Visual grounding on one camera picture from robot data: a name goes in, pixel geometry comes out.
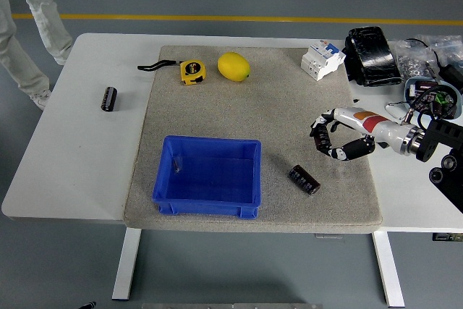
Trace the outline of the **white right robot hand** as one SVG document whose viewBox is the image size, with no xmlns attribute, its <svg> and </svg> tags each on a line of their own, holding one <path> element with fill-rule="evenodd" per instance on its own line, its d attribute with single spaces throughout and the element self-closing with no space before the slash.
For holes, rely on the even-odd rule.
<svg viewBox="0 0 463 309">
<path fill-rule="evenodd" d="M 362 137 L 341 147 L 332 146 L 328 124 L 335 131 L 342 124 L 358 131 Z M 321 153 L 340 160 L 351 161 L 372 153 L 376 144 L 391 147 L 401 155 L 410 153 L 412 141 L 418 136 L 418 128 L 412 124 L 398 124 L 379 114 L 357 107 L 342 107 L 321 114 L 310 126 L 310 137 Z"/>
</svg>

